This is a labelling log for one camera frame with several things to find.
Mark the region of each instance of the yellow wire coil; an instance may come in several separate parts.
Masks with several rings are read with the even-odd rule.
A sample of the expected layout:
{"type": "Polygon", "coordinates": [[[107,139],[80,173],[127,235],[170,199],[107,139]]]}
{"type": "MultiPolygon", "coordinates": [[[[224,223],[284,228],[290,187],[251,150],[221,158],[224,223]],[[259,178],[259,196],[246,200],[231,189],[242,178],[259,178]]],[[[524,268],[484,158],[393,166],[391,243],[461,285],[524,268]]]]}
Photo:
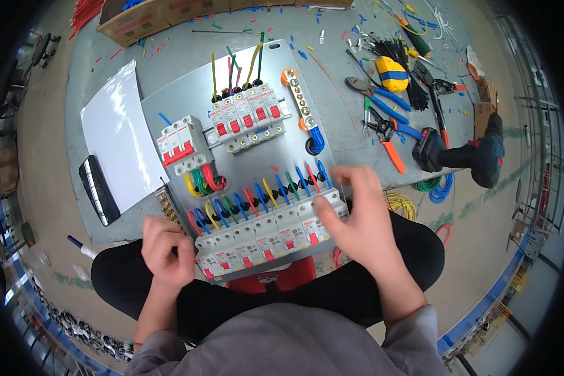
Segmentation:
{"type": "Polygon", "coordinates": [[[390,209],[402,217],[415,222],[417,210],[414,203],[403,193],[387,194],[387,202],[390,209]]]}

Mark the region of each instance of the floor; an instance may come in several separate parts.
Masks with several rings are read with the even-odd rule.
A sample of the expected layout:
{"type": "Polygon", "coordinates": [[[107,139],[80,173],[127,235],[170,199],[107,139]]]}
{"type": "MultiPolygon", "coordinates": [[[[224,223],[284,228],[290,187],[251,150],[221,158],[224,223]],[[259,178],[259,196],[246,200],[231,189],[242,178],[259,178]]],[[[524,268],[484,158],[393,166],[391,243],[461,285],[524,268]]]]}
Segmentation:
{"type": "MultiPolygon", "coordinates": [[[[65,91],[76,38],[65,40],[70,33],[69,19],[74,4],[70,0],[55,1],[36,27],[37,32],[51,32],[64,38],[48,67],[34,69],[29,92],[17,115],[20,164],[17,196],[23,219],[30,222],[37,241],[22,259],[41,281],[49,301],[68,309],[98,330],[131,339],[136,322],[107,305],[90,283],[78,278],[73,265],[90,274],[91,259],[67,241],[67,236],[72,235],[83,243],[90,243],[77,210],[64,142],[65,91]],[[39,261],[40,253],[48,256],[51,267],[39,261]]],[[[496,38],[475,0],[457,1],[454,6],[469,25],[487,77],[500,83],[504,102],[500,115],[504,127],[516,129],[519,123],[509,74],[511,61],[504,55],[506,43],[496,38]]],[[[419,206],[418,222],[432,230],[445,223],[451,224],[443,274],[426,291],[429,303],[436,306],[440,336],[485,295],[514,253],[515,247],[506,250],[506,242],[512,229],[516,186],[524,170],[522,166],[526,165],[521,156],[520,134],[506,134],[500,184],[492,190],[476,185],[469,171],[455,174],[450,196],[439,205],[411,187],[396,190],[419,206]]],[[[93,245],[97,251],[109,246],[93,245]]],[[[321,255],[317,267],[320,273],[330,270],[329,255],[321,255]]],[[[368,330],[382,342],[383,324],[368,330]]],[[[116,372],[124,370],[125,365],[110,357],[86,353],[116,372]]]]}

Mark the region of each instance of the gray shirt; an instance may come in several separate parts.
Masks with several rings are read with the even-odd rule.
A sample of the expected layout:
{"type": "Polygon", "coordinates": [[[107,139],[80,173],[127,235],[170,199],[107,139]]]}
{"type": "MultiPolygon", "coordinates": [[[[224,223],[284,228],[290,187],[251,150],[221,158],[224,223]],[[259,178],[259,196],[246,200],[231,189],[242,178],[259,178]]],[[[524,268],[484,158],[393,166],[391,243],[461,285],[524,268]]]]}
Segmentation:
{"type": "Polygon", "coordinates": [[[387,328],[382,347],[338,313],[273,304],[231,318],[196,349],[175,333],[146,338],[125,372],[154,375],[449,375],[432,305],[387,328]]]}

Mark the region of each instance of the hand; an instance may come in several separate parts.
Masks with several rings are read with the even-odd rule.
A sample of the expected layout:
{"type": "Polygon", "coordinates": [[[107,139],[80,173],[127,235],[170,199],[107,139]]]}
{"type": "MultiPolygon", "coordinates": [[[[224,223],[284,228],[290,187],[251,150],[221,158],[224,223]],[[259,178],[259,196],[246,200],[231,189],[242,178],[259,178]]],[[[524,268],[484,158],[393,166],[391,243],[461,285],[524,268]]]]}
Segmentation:
{"type": "Polygon", "coordinates": [[[153,283],[175,294],[194,279],[194,243],[166,217],[147,215],[142,229],[142,257],[153,273],[153,283]],[[177,257],[172,248],[177,247],[177,257]]]}
{"type": "Polygon", "coordinates": [[[373,272],[373,268],[401,260],[383,187],[368,165],[338,166],[330,171],[337,181],[353,187],[353,210],[347,222],[338,219],[327,199],[316,197],[317,216],[330,232],[334,244],[351,259],[373,272]]]}

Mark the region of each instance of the metal table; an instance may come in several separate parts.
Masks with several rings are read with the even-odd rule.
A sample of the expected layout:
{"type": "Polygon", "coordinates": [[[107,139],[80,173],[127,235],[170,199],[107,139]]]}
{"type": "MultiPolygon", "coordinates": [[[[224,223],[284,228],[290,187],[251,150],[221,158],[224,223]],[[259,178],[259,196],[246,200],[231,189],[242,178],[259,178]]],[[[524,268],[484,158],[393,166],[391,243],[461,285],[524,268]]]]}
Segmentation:
{"type": "MultiPolygon", "coordinates": [[[[414,1],[414,5],[418,7],[427,20],[434,21],[432,12],[423,0],[414,1]]],[[[453,32],[459,40],[457,45],[461,49],[472,42],[465,24],[449,7],[450,5],[445,9],[443,16],[445,20],[450,21],[453,32]]],[[[122,50],[110,60],[108,57],[118,47],[104,35],[96,33],[97,18],[78,33],[67,87],[65,142],[73,189],[77,197],[77,206],[93,243],[102,244],[140,238],[142,214],[158,214],[160,210],[157,201],[151,194],[123,213],[121,218],[110,226],[103,227],[101,225],[77,175],[78,167],[88,155],[79,112],[98,89],[104,85],[106,80],[131,59],[137,61],[136,71],[141,88],[141,97],[148,98],[176,79],[208,64],[212,50],[215,51],[217,57],[222,57],[227,55],[226,45],[230,47],[232,52],[237,52],[255,46],[259,41],[259,38],[253,34],[192,33],[191,30],[193,29],[216,30],[211,24],[220,25],[225,31],[240,31],[243,28],[253,28],[253,31],[267,31],[271,27],[271,32],[266,33],[266,37],[285,39],[286,42],[293,43],[294,52],[301,49],[305,53],[311,53],[325,65],[339,89],[343,91],[356,121],[359,122],[362,119],[363,95],[349,89],[344,83],[348,76],[364,78],[360,68],[345,53],[346,39],[356,41],[357,35],[351,32],[351,28],[354,24],[360,24],[359,14],[368,19],[361,25],[362,30],[365,32],[373,31],[381,38],[390,37],[391,33],[394,34],[395,31],[399,30],[399,27],[389,17],[382,14],[381,10],[376,12],[377,16],[374,18],[370,3],[366,1],[357,1],[355,10],[326,11],[322,16],[319,16],[319,24],[316,21],[316,13],[317,9],[307,11],[306,8],[288,6],[284,7],[282,14],[279,13],[277,7],[272,7],[270,13],[266,11],[235,11],[232,14],[216,14],[208,20],[183,23],[152,35],[145,44],[147,49],[145,58],[142,57],[143,49],[138,45],[133,45],[122,50]],[[319,44],[319,36],[322,30],[325,30],[325,39],[323,44],[319,44]],[[345,40],[341,40],[341,36],[346,30],[349,31],[347,37],[345,40]],[[290,41],[291,35],[293,35],[294,41],[290,41]],[[161,46],[159,44],[161,42],[165,43],[165,46],[161,46]],[[161,52],[155,51],[154,47],[150,48],[151,45],[158,46],[161,52]],[[310,52],[306,48],[307,45],[315,50],[310,52]],[[102,59],[95,63],[98,57],[102,57],[102,59]]],[[[421,30],[417,21],[410,19],[410,23],[416,30],[421,30]]],[[[445,70],[449,72],[444,75],[442,72],[429,67],[430,72],[435,78],[460,82],[458,75],[467,74],[464,63],[461,64],[460,72],[457,69],[459,58],[466,58],[465,52],[455,49],[450,40],[446,41],[447,47],[445,47],[444,40],[435,40],[432,38],[434,36],[436,36],[435,30],[430,29],[424,39],[430,42],[434,49],[432,57],[437,66],[443,68],[445,61],[447,64],[445,70]]],[[[406,166],[406,172],[399,174],[376,137],[364,139],[360,132],[354,130],[347,110],[334,85],[314,59],[308,56],[308,59],[305,60],[298,53],[294,55],[296,67],[301,71],[303,82],[306,83],[311,93],[312,106],[317,109],[320,115],[320,127],[323,128],[327,138],[326,148],[331,152],[336,165],[369,163],[378,172],[385,189],[411,184],[452,171],[451,169],[444,169],[439,173],[422,171],[411,157],[411,149],[415,141],[407,138],[405,144],[401,144],[399,138],[394,137],[393,142],[397,152],[406,166]]],[[[373,57],[370,52],[365,50],[357,56],[373,57]]],[[[279,75],[270,78],[263,77],[262,74],[262,79],[264,82],[272,82],[279,80],[279,75]]],[[[465,96],[456,93],[441,97],[452,146],[461,146],[473,138],[473,115],[465,116],[458,110],[472,109],[470,98],[474,102],[477,101],[478,93],[474,81],[469,76],[464,77],[464,80],[467,84],[469,83],[468,93],[465,96]]],[[[147,109],[144,103],[143,109],[150,123],[147,111],[152,111],[152,109],[147,109]]],[[[166,112],[166,109],[156,108],[152,112],[166,112]]],[[[408,118],[410,125],[418,130],[426,126],[436,128],[432,105],[429,105],[429,109],[425,111],[409,113],[408,118]]]]}

